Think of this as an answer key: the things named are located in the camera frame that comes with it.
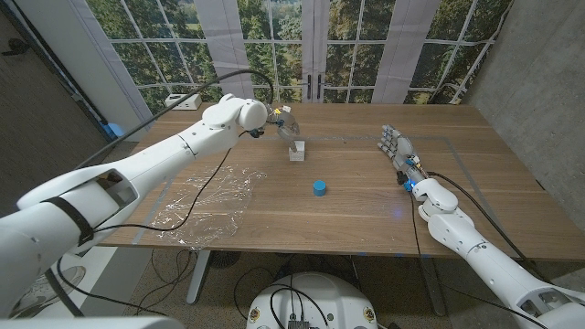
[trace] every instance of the power strip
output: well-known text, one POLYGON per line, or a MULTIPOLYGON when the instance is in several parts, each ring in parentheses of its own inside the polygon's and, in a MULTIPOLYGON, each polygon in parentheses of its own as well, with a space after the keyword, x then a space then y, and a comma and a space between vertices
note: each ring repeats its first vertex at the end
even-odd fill
MULTIPOLYGON (((165 100, 166 106, 173 105, 174 102, 184 97, 186 94, 170 94, 165 100)), ((201 96, 195 94, 180 104, 176 105, 173 110, 196 110, 201 105, 201 96)))

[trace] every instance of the window pane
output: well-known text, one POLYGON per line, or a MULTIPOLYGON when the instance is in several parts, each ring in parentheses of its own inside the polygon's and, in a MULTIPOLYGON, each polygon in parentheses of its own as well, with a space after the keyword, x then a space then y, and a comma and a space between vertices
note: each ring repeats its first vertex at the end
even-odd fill
POLYGON ((175 43, 153 42, 148 47, 167 82, 189 82, 175 43))
POLYGON ((439 92, 437 92, 435 98, 432 100, 432 103, 449 104, 453 96, 455 96, 455 89, 445 86, 442 90, 439 90, 439 92))
POLYGON ((205 38, 195 4, 179 0, 162 0, 161 4, 176 37, 205 38))
MULTIPOLYGON (((272 61, 272 45, 261 43, 247 43, 246 55, 248 56, 248 63, 250 69, 255 69, 264 73, 272 81, 274 81, 274 62, 272 61)), ((261 77, 252 74, 252 83, 255 85, 266 85, 261 77)))
POLYGON ((274 39, 301 40, 301 0, 271 0, 274 39))
POLYGON ((239 21, 245 39, 270 39, 271 24, 264 0, 238 0, 239 21))
POLYGON ((404 100, 405 104, 426 104, 429 98, 432 96, 432 92, 429 91, 415 91, 409 90, 404 100))
POLYGON ((195 86, 171 86, 171 92, 188 94, 195 88, 196 88, 195 86))
POLYGON ((274 45, 278 83, 281 86, 298 86, 303 79, 303 53, 301 45, 274 45))
POLYGON ((138 37, 119 0, 88 0, 88 6, 109 38, 138 37))
POLYGON ((202 101, 218 102, 223 97, 221 87, 215 86, 207 87, 199 92, 199 94, 201 95, 202 101))
POLYGON ((352 86, 374 86, 376 84, 383 52, 384 45, 357 45, 352 86))
POLYGON ((171 37, 156 0, 126 0, 143 37, 171 37))
POLYGON ((351 90, 349 93, 350 103, 370 103, 374 90, 351 90))
POLYGON ((331 0, 329 40, 355 40, 361 0, 331 0))
POLYGON ((353 45, 327 45, 325 82, 333 87, 347 86, 353 55, 353 45))
POLYGON ((442 0, 427 39, 457 40, 472 0, 442 0))
MULTIPOLYGON (((195 88, 195 86, 172 86, 171 91, 173 93, 186 94, 193 91, 195 88)), ((223 93, 221 92, 220 87, 210 86, 200 91, 199 96, 201 96, 202 101, 218 102, 223 96, 223 93)))
POLYGON ((150 112, 157 114, 159 111, 166 107, 165 100, 169 95, 169 92, 165 87, 152 87, 139 89, 143 95, 144 102, 148 105, 150 112))
POLYGON ((511 0, 479 1, 465 31, 465 41, 481 41, 492 36, 511 0))
POLYGON ((301 102, 303 92, 300 88, 279 88, 281 103, 301 102))
POLYGON ((254 98, 258 101, 267 102, 269 93, 268 88, 254 88, 254 98))
POLYGON ((138 86, 162 82, 142 43, 112 44, 138 86))
POLYGON ((414 71, 412 88, 436 88, 455 46, 424 44, 414 71))
POLYGON ((346 102, 347 90, 324 90, 323 102, 346 102))
POLYGON ((216 78, 216 69, 209 55, 207 44, 204 43, 179 43, 179 47, 185 57, 186 66, 189 68, 193 82, 205 83, 216 78))
POLYGON ((466 89, 469 89, 472 86, 473 81, 477 77, 477 73, 479 72, 480 68, 484 64, 484 61, 485 61, 485 58, 487 57, 488 52, 489 52, 489 50, 487 52, 485 52, 484 56, 482 57, 482 59, 479 60, 479 63, 477 64, 477 66, 473 70, 472 74, 469 76, 469 79, 465 82, 466 89))
POLYGON ((393 8, 393 0, 366 0, 359 39, 386 40, 393 8))
POLYGON ((484 45, 460 46, 455 54, 449 73, 445 77, 445 82, 460 85, 483 48, 484 45))

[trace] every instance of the wooden table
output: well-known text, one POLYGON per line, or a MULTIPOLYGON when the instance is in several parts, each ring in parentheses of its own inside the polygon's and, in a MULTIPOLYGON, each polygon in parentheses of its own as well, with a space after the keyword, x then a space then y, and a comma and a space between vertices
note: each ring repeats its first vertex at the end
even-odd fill
MULTIPOLYGON (((178 133, 202 111, 171 111, 154 125, 135 152, 178 133)), ((418 256, 409 194, 396 183, 396 171, 377 147, 382 124, 408 135, 423 167, 447 175, 495 215, 510 239, 534 260, 585 260, 585 236, 544 191, 484 117, 465 105, 294 104, 292 113, 306 141, 304 162, 289 161, 287 144, 270 127, 260 139, 240 138, 224 165, 262 171, 242 222, 233 236, 215 239, 207 249, 418 256), (324 197, 313 182, 324 180, 324 197)), ((215 168, 224 154, 197 160, 172 183, 161 184, 134 212, 129 223, 150 224, 172 202, 189 177, 215 168)), ((474 205, 448 183, 460 207, 498 248, 516 254, 474 205)), ((217 182, 209 185, 211 194, 217 182)), ((194 213, 213 213, 213 206, 194 213)), ((455 257, 432 239, 415 214, 420 248, 432 257, 455 257)), ((184 248, 157 232, 118 229, 102 244, 184 248)))

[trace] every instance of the white block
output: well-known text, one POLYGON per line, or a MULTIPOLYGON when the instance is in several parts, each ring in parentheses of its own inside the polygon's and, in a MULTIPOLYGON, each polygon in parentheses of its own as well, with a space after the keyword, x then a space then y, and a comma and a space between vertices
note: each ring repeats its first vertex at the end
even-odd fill
MULTIPOLYGON (((186 94, 170 94, 165 100, 166 106, 173 105, 174 102, 178 101, 181 97, 186 94)), ((201 105, 201 96, 195 94, 180 104, 176 105, 173 110, 196 110, 201 105)))
POLYGON ((291 161, 304 161, 304 141, 294 141, 296 152, 289 147, 289 157, 291 161))

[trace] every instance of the black strap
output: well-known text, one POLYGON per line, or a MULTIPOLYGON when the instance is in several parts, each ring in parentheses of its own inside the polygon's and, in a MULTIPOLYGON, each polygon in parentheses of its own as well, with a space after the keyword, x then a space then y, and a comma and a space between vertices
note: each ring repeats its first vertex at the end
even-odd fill
POLYGON ((85 217, 78 211, 78 209, 76 209, 71 203, 69 203, 69 201, 62 197, 55 196, 52 198, 48 198, 43 202, 52 203, 59 209, 63 210, 63 212, 65 212, 69 216, 69 218, 73 220, 75 225, 77 225, 77 227, 81 231, 80 242, 78 246, 84 244, 87 241, 93 240, 93 228, 91 227, 90 223, 88 223, 88 220, 85 219, 85 217))

